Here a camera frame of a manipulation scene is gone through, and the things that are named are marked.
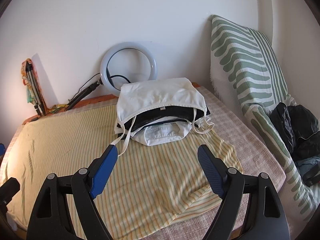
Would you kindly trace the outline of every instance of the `striped cloth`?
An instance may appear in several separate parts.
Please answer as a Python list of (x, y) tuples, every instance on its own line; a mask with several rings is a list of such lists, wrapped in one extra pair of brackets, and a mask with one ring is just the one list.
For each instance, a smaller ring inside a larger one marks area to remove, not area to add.
[[(21, 188), (8, 205), (10, 215), (27, 228), (34, 201), (47, 174), (75, 173), (99, 157), (116, 135), (116, 106), (59, 114), (26, 124), (8, 156), (1, 183), (15, 177)], [(201, 215), (220, 203), (197, 161), (207, 144), (228, 167), (243, 171), (235, 148), (214, 131), (191, 131), (183, 140), (145, 146), (130, 140), (103, 193), (95, 199), (114, 239), (140, 239), (170, 224)], [(117, 145), (121, 151), (122, 143)], [(71, 195), (71, 218), (85, 238)]]
[(319, 184), (302, 183), (294, 162), (268, 114), (280, 102), (295, 105), (288, 94), (267, 37), (220, 16), (212, 16), (211, 74), (233, 87), (248, 126), (256, 130), (286, 174), (280, 193), (292, 238), (304, 228), (320, 202)]

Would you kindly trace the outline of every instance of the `striped bed sheet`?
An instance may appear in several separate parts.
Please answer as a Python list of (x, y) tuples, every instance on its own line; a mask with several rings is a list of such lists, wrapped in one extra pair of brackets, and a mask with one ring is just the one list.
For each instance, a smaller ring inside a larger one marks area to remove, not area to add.
[[(217, 134), (225, 139), (227, 142), (233, 144), (237, 150), (237, 157), (240, 160), (244, 173), (251, 175), (258, 175), (261, 171), (267, 172), (277, 190), (280, 189), (284, 182), (284, 173), (276, 160), (267, 150), (267, 148), (257, 139), (257, 137), (243, 124), (241, 121), (235, 117), (230, 111), (228, 111), (225, 106), (208, 90), (203, 87), (197, 88), (201, 92), (206, 100), (207, 106), (211, 111), (211, 117), (215, 122), (215, 131)], [(116, 104), (116, 99), (109, 100), (106, 102), (99, 102), (96, 104), (91, 104), (78, 109), (74, 109), (68, 112), (59, 113), (57, 115), (67, 115), (72, 113), (78, 113), (89, 109), (101, 108), (104, 106), (111, 106)], [(7, 153), (5, 154), (3, 163), (0, 168), (0, 176), (5, 174), (5, 166), (7, 159), (10, 155), (10, 150), (12, 149), (18, 135), (20, 134), (22, 127), (19, 127), (10, 146), (8, 147)], [(202, 194), (210, 195), (210, 192), (205, 192)], [(239, 216), (235, 224), (235, 228), (238, 228), (245, 214), (247, 199), (243, 199), (243, 203), (240, 208)], [(183, 215), (177, 217), (176, 221), (173, 221), (169, 226), (157, 230), (155, 233), (145, 237), (144, 239), (202, 239), (207, 228), (210, 226), (213, 217), (217, 212), (217, 207), (211, 208), (208, 212), (201, 212), (199, 209), (199, 214), (192, 219), (185, 220)], [(142, 233), (136, 238), (141, 238), (148, 235), (150, 232)]]

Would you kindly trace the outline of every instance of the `orange wooden surface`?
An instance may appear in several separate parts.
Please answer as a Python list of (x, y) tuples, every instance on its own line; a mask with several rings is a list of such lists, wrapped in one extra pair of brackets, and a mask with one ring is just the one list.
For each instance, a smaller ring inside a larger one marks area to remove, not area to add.
[[(192, 82), (192, 85), (195, 88), (200, 87), (195, 82)], [(98, 103), (98, 102), (108, 101), (108, 100), (111, 100), (111, 99), (114, 99), (114, 98), (116, 98), (116, 96), (109, 94), (109, 95), (99, 96), (99, 97), (95, 97), (95, 98), (84, 99), (84, 100), (81, 100), (80, 102), (78, 102), (72, 109), (79, 108), (79, 107), (82, 107), (82, 106), (86, 106), (86, 105), (89, 105), (89, 104), (95, 104), (95, 103)], [(64, 110), (65, 110), (65, 108), (62, 108), (62, 109), (58, 110), (56, 113), (63, 112)], [(34, 115), (34, 116), (24, 120), (24, 122), (22, 124), (26, 124), (27, 122), (30, 122), (32, 119), (34, 119), (36, 117), (39, 117), (39, 116), (38, 115)]]

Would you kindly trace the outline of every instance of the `blue gripper pad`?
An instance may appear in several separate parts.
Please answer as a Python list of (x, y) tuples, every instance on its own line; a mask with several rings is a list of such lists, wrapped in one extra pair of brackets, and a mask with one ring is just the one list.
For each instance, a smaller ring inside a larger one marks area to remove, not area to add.
[(100, 195), (103, 192), (103, 189), (106, 186), (110, 174), (113, 170), (113, 167), (116, 165), (117, 159), (118, 150), (116, 146), (113, 145), (113, 147), (109, 150), (107, 157), (104, 159), (103, 163), (92, 179), (92, 188), (90, 191), (90, 195), (93, 199), (95, 199), (97, 195)]
[(223, 189), (223, 178), (208, 156), (208, 154), (212, 154), (212, 152), (208, 148), (207, 151), (204, 150), (203, 146), (200, 146), (198, 148), (198, 160), (213, 193), (217, 194), (221, 199), (223, 199), (225, 196), (225, 191)]

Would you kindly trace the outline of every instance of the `black cable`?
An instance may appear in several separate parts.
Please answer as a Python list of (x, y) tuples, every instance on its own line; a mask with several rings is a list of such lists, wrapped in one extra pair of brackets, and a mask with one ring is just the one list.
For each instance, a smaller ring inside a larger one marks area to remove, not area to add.
[(100, 73), (95, 74), (95, 75), (92, 76), (92, 78), (90, 78), (86, 83), (84, 83), (84, 84), (82, 85), (82, 87), (79, 88), (78, 92), (77, 92), (71, 99), (68, 99), (69, 102), (71, 102), (71, 100), (74, 99), (74, 98), (76, 97), (76, 95), (80, 92), (80, 89), (83, 88), (83, 87), (85, 86), (85, 84), (87, 84), (90, 80), (92, 80), (96, 75), (100, 75)]
[(114, 77), (122, 77), (122, 78), (124, 78), (125, 80), (127, 80), (127, 82), (128, 82), (129, 84), (131, 84), (131, 82), (129, 81), (129, 79), (127, 79), (125, 76), (122, 76), (122, 75), (113, 75), (113, 76), (110, 76), (110, 78), (114, 78)]

